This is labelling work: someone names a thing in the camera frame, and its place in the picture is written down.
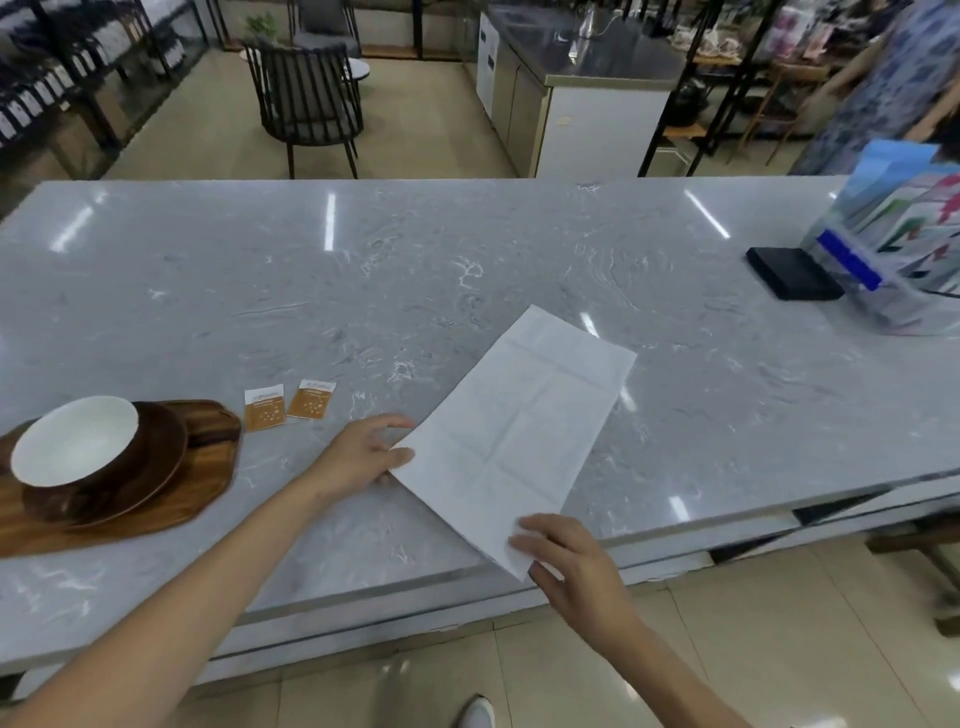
white shoe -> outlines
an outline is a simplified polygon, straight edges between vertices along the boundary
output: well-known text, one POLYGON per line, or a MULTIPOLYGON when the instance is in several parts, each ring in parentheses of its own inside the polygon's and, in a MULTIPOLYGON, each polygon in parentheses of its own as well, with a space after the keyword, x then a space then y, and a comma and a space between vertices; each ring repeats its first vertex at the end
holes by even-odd
POLYGON ((483 695, 472 697, 457 720, 456 728, 496 728, 493 705, 483 695))

gray marble counter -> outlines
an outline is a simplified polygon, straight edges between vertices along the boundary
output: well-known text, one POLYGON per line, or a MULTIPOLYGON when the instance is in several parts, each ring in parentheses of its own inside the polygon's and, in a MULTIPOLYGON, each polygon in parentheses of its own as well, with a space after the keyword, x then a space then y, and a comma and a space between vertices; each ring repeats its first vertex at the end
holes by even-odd
MULTIPOLYGON (((837 179, 51 182, 0 227, 0 427, 77 397, 211 398, 305 377, 327 416, 246 436, 195 521, 0 562, 0 667, 100 634, 351 418, 422 418, 531 303, 637 352, 565 512, 628 539, 960 469, 960 341, 782 303, 742 261, 837 179)), ((246 620, 493 569, 403 488, 342 503, 246 620)))
POLYGON ((639 88, 672 91, 684 70, 684 56, 663 39, 653 39, 631 21, 598 12, 600 37, 577 37, 580 18, 568 11, 490 5, 487 17, 544 85, 639 88))

cabinet door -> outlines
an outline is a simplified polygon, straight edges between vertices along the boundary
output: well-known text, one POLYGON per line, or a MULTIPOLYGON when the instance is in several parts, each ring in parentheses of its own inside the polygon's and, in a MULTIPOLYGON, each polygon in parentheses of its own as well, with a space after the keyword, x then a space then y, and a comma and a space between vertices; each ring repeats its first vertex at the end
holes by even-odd
POLYGON ((507 140, 507 155, 521 177, 537 175, 547 104, 546 88, 521 64, 516 71, 510 136, 507 140))
POLYGON ((520 59, 507 43, 500 43, 493 71, 493 127, 500 141, 507 144, 510 133, 510 111, 514 106, 514 84, 520 59))

wooden serving board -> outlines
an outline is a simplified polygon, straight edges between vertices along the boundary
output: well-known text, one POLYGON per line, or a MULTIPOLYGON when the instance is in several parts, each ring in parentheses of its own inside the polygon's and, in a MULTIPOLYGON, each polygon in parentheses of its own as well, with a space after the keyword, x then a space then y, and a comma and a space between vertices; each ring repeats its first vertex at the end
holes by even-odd
POLYGON ((212 400, 163 401, 183 419, 189 434, 177 472, 156 496, 113 521, 70 527, 36 521, 23 512, 20 484, 10 456, 31 423, 0 437, 0 558, 85 548, 171 528, 196 518, 227 489, 240 448, 240 420, 212 400))

person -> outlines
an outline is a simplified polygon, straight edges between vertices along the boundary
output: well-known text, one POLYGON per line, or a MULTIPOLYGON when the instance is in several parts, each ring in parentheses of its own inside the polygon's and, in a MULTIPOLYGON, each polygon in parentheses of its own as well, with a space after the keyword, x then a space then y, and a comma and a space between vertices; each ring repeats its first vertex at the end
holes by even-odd
POLYGON ((807 98, 801 116, 866 77, 790 174, 850 174, 873 139, 928 141, 960 104, 958 71, 960 0, 917 0, 884 36, 807 98))
MULTIPOLYGON (((4 728, 154 728, 177 707, 220 641, 299 534, 342 498, 414 457, 381 432, 401 415, 348 424, 303 474, 71 660, 6 716, 4 728)), ((746 728, 636 614, 611 558, 577 521, 536 515, 540 536, 511 543, 567 624, 603 655, 667 728, 746 728), (557 570, 558 579, 542 564, 557 570)), ((461 725, 493 728, 483 697, 461 725)))

